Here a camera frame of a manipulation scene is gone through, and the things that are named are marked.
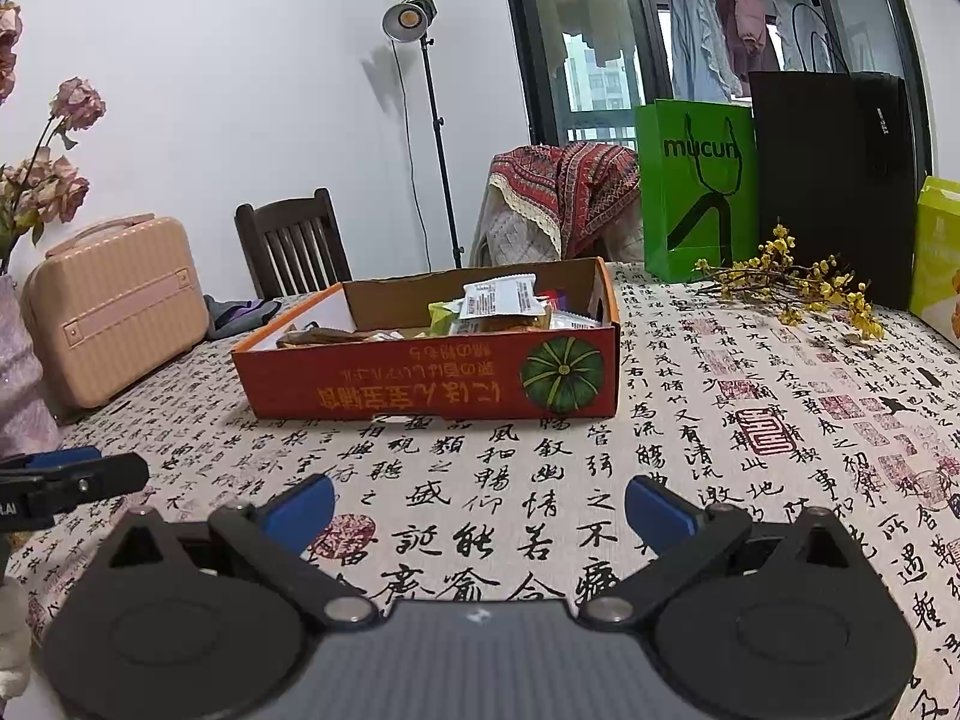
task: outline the tablecloth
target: tablecloth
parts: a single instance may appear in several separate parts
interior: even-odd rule
[[[694,286],[652,283],[637,266],[611,275],[622,360],[608,420],[260,421],[229,360],[236,338],[171,362],[67,432],[68,445],[139,452],[152,478],[13,556],[32,627],[42,635],[129,507],[198,519],[320,471],[334,480],[336,515],[304,557],[381,607],[580,603],[653,557],[622,506],[627,481],[646,473],[757,520],[833,509],[917,637],[898,716],[960,716],[957,350],[909,314],[880,310],[887,338],[867,347],[835,319],[785,327]]]

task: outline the chair backrest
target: chair backrest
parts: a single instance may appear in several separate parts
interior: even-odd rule
[[[237,208],[234,220],[261,298],[301,295],[350,280],[326,189],[256,209],[246,203]]]

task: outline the red cardboard box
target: red cardboard box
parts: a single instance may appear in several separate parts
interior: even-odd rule
[[[309,322],[413,336],[429,327],[429,303],[462,298],[464,284],[530,272],[538,293],[563,290],[568,311],[602,326],[277,348],[290,324]],[[616,413],[618,320],[600,259],[461,269],[335,284],[245,338],[232,356],[258,418],[604,418]]]

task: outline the green pumpkin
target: green pumpkin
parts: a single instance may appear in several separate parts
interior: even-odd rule
[[[520,369],[520,383],[541,408],[574,412],[592,403],[603,389],[603,355],[582,338],[552,338],[531,349]]]

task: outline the pink suitcase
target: pink suitcase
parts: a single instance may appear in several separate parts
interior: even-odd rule
[[[153,214],[95,224],[51,248],[21,305],[56,410],[103,405],[208,327],[184,225]]]

